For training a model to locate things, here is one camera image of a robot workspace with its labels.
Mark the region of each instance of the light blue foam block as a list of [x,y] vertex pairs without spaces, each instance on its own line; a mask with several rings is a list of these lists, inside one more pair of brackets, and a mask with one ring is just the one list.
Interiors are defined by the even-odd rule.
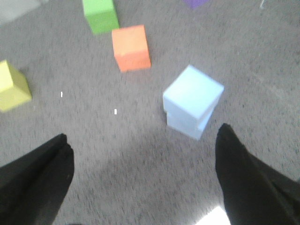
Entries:
[[175,118],[170,113],[167,113],[167,125],[191,138],[200,140],[203,131],[206,128],[208,121],[214,110],[211,110],[208,115],[199,123],[197,127],[189,127],[186,124],[182,123],[178,118]]
[[188,65],[164,91],[164,111],[188,127],[198,126],[218,104],[223,91],[223,85]]

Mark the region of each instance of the green foam block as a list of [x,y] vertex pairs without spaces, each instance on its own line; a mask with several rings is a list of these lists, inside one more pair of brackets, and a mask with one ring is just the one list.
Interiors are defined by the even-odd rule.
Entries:
[[83,11],[93,34],[120,28],[113,0],[82,0]]

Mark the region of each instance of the cube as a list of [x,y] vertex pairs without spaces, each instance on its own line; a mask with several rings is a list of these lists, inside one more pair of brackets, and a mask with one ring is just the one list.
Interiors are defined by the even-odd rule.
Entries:
[[0,62],[0,111],[4,113],[31,100],[25,76],[7,60]]
[[151,67],[144,25],[113,30],[112,44],[121,72]]
[[196,127],[189,127],[186,124],[182,123],[180,119],[173,117],[170,113],[167,113],[167,125],[185,134],[186,136],[189,136],[196,140],[200,140],[212,113],[213,110],[211,110]]
[[93,34],[119,28],[113,0],[82,0],[83,11]]
[[164,91],[164,111],[188,127],[198,126],[218,104],[223,91],[223,85],[188,65]]
[[187,5],[194,9],[200,5],[203,5],[205,2],[207,2],[208,0],[184,0],[185,3],[187,3]]

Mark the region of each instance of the purple foam block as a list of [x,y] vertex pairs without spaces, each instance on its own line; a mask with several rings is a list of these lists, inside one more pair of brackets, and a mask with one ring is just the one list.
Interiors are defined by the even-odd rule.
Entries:
[[188,6],[190,6],[191,8],[196,8],[200,5],[203,5],[205,2],[207,2],[208,0],[184,0],[185,3],[188,4]]

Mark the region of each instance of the toy block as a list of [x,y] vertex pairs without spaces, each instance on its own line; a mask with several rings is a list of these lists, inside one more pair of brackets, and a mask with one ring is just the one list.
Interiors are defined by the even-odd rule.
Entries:
[[170,113],[167,113],[167,125],[181,132],[182,134],[185,134],[186,136],[189,136],[199,141],[212,113],[213,110],[211,110],[209,114],[206,115],[196,127],[189,127],[186,124],[182,123],[180,120],[173,117]]
[[193,127],[218,104],[223,91],[223,85],[189,65],[164,91],[164,111]]
[[25,76],[7,60],[0,62],[0,111],[4,113],[31,100]]
[[110,32],[120,27],[113,0],[82,0],[82,4],[93,34]]
[[205,2],[207,2],[208,0],[184,0],[185,1],[185,3],[187,3],[187,5],[190,7],[190,8],[192,8],[192,9],[194,9],[194,8],[196,8],[196,7],[198,7],[198,6],[201,6],[201,5],[203,5]]
[[144,25],[113,30],[112,44],[121,72],[151,67]]

